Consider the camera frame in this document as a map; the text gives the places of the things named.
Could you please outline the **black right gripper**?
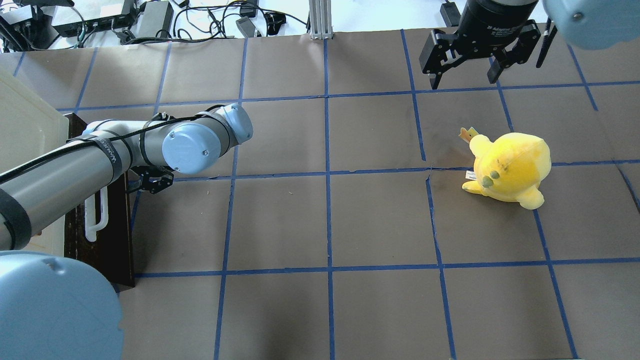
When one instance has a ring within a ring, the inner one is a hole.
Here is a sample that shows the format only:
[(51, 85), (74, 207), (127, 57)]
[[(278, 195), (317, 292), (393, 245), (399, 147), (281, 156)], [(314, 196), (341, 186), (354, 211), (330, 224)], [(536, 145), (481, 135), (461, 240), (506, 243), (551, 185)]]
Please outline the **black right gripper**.
[(443, 74), (463, 62), (458, 50), (492, 50), (507, 46), (518, 36), (511, 50), (494, 51), (487, 71), (490, 84), (496, 84), (510, 66), (525, 64), (541, 37), (537, 23), (529, 20), (537, 4), (537, 0), (467, 0), (457, 33), (431, 30), (419, 55), (420, 68), (428, 76), (430, 88), (438, 89)]

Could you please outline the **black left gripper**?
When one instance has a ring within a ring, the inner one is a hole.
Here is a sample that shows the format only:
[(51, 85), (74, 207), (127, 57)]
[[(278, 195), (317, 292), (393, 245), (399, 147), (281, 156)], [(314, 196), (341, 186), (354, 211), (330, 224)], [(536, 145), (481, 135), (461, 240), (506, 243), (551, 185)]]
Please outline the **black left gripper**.
[(169, 167), (133, 167), (131, 171), (138, 175), (138, 180), (129, 185), (130, 194), (137, 191), (157, 194), (174, 183), (174, 171)]

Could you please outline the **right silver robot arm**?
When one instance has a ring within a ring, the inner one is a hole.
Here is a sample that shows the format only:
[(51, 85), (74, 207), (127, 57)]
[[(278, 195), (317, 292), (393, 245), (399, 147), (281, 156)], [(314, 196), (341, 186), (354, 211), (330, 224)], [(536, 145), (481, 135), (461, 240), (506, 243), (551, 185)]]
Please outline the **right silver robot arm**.
[(457, 30), (429, 33), (419, 64), (430, 87), (439, 88), (446, 71), (468, 60), (492, 59), (487, 80), (498, 82), (503, 71), (525, 64), (542, 42), (536, 62), (540, 68), (557, 34), (572, 46), (603, 50), (637, 39), (640, 33), (637, 0), (544, 0), (544, 30), (531, 18), (536, 0), (469, 0)]

